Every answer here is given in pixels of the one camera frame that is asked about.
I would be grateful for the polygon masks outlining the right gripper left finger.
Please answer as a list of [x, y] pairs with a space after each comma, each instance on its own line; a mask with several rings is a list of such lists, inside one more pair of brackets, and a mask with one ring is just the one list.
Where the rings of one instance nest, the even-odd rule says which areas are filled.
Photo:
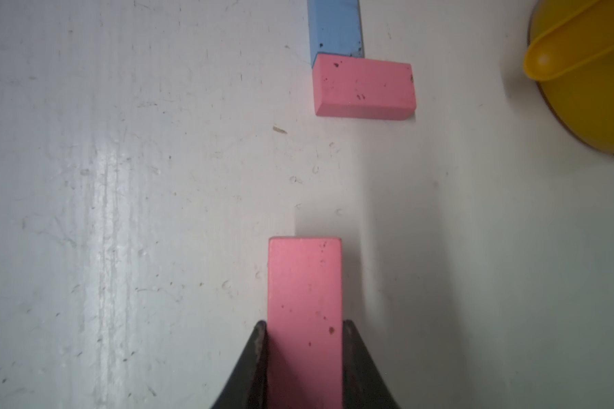
[[213, 409], [264, 409], [268, 395], [269, 342], [267, 323], [261, 320], [240, 354]]

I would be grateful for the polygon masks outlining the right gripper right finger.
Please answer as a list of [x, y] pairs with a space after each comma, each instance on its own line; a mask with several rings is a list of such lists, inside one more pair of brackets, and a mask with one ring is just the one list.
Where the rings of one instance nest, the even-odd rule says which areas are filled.
[[343, 322], [343, 407], [399, 409], [352, 320]]

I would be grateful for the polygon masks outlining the pink block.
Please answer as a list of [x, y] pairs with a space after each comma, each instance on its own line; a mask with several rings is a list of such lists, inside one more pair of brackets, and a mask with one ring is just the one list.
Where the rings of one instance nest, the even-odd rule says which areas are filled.
[[341, 408], [342, 241], [269, 241], [268, 406]]
[[319, 117], [405, 120], [416, 110], [407, 63], [320, 54], [312, 80]]

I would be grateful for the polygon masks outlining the blue block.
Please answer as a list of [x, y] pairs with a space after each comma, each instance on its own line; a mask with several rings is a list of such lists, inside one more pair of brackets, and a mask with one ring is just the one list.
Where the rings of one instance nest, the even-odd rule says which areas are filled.
[[358, 0], [308, 0], [310, 64], [319, 54], [364, 57]]

